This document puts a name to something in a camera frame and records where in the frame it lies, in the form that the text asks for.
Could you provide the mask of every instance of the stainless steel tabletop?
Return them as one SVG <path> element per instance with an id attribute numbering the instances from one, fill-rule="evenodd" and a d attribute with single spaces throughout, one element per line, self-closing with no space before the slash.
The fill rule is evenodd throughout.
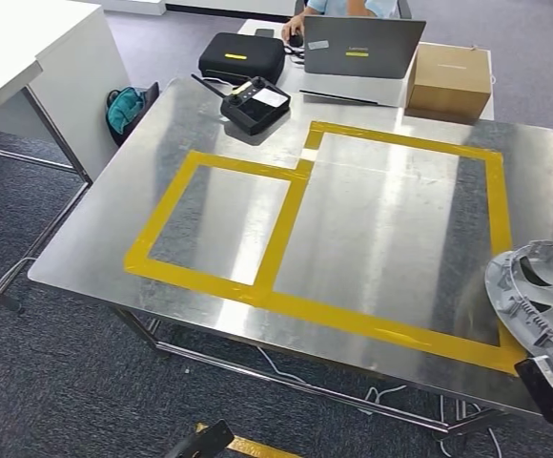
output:
<path id="1" fill-rule="evenodd" d="M 492 252 L 509 240 L 508 207 L 514 246 L 553 239 L 553 131 L 295 94 L 286 118 L 249 138 L 221 118 L 220 103 L 192 80 L 171 83 L 29 278 L 483 406 L 535 411 L 511 365 L 504 369 L 520 353 L 499 352 L 507 336 L 499 339 L 483 281 Z M 324 131 L 321 142 L 309 136 L 312 121 Z M 447 151 L 429 151 L 436 148 Z M 499 191 L 501 155 L 507 197 Z M 312 172 L 301 177 L 309 163 Z M 299 209 L 290 201 L 293 188 Z M 290 234 L 278 232 L 287 219 Z M 501 245 L 499 230 L 508 235 Z M 266 257 L 272 299 L 249 299 L 248 285 L 270 263 L 263 261 L 269 241 L 283 248 Z M 153 273 L 131 258 L 143 244 L 159 266 Z"/>

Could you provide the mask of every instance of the white wall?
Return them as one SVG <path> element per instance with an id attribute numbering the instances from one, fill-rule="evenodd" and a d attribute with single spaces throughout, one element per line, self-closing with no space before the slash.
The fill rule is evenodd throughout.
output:
<path id="1" fill-rule="evenodd" d="M 160 15 L 166 11 L 165 0 L 75 0 L 103 5 L 107 11 L 135 12 Z"/>
<path id="2" fill-rule="evenodd" d="M 169 5 L 291 16 L 295 0 L 166 0 Z"/>

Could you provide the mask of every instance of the person's hand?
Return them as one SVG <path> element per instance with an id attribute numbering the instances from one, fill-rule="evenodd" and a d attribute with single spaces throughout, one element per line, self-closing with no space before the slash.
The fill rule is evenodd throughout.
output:
<path id="1" fill-rule="evenodd" d="M 296 35 L 298 32 L 304 35 L 304 16 L 303 14 L 297 14 L 283 26 L 283 30 L 281 31 L 281 37 L 285 43 L 289 43 L 290 37 Z"/>

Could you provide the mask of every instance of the cardboard box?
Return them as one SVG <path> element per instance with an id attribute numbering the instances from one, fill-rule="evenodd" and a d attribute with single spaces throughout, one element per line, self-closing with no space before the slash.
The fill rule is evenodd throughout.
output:
<path id="1" fill-rule="evenodd" d="M 485 50 L 419 44 L 406 106 L 477 119 L 490 97 L 490 79 Z"/>

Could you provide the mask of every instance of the teal bag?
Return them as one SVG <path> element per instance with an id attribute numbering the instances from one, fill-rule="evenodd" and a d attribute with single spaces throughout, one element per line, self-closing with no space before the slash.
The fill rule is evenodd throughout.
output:
<path id="1" fill-rule="evenodd" d="M 120 91 L 106 112 L 106 122 L 114 131 L 122 135 L 124 128 L 133 122 L 145 106 L 145 97 L 135 88 Z"/>
<path id="2" fill-rule="evenodd" d="M 159 95 L 158 83 L 152 84 L 145 92 L 128 87 L 109 93 L 105 118 L 110 134 L 117 145 L 122 146 Z"/>

